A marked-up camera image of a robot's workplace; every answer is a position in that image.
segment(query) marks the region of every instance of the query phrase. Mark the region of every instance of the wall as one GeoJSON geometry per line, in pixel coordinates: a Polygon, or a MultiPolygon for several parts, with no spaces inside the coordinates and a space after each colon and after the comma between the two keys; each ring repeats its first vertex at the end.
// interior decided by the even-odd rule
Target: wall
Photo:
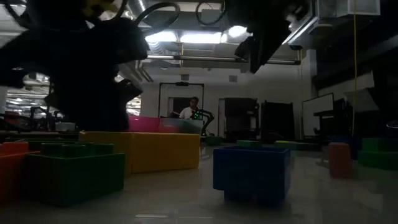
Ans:
{"type": "MultiPolygon", "coordinates": [[[[155,68],[146,69],[155,83],[143,83],[143,94],[141,95],[141,116],[156,117],[158,112],[159,82],[179,82],[179,70],[160,70],[155,68]]],[[[257,98],[259,103],[271,101],[276,103],[294,103],[296,136],[300,136],[300,113],[301,101],[307,99],[303,89],[309,88],[306,93],[311,93],[300,74],[300,66],[296,65],[265,65],[256,74],[240,74],[239,70],[233,69],[205,69],[185,68],[189,73],[191,83],[205,84],[205,99],[203,109],[215,114],[216,119],[209,125],[211,133],[218,133],[218,102],[220,98],[257,98]],[[237,75],[238,83],[228,83],[229,75],[237,75]]],[[[304,69],[303,73],[309,74],[310,68],[304,69]]],[[[162,111],[167,110],[167,98],[188,97],[197,95],[197,89],[182,88],[180,86],[169,86],[167,90],[162,89],[162,111]]]]}
{"type": "MultiPolygon", "coordinates": [[[[371,87],[374,87],[373,72],[369,72],[357,78],[358,90],[371,87]]],[[[354,91],[353,79],[321,89],[319,90],[319,95],[322,96],[328,93],[333,93],[335,96],[335,100],[339,100],[341,98],[345,98],[345,93],[350,91],[354,91]]]]}

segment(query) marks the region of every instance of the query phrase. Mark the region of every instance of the white floor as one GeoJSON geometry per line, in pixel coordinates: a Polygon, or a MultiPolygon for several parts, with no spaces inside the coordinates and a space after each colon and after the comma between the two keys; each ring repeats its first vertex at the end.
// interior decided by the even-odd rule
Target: white floor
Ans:
{"type": "Polygon", "coordinates": [[[0,208],[0,223],[398,223],[398,173],[358,167],[355,180],[331,180],[320,154],[297,155],[282,208],[225,202],[212,187],[212,150],[198,170],[134,175],[123,192],[71,208],[21,201],[0,208]]]}

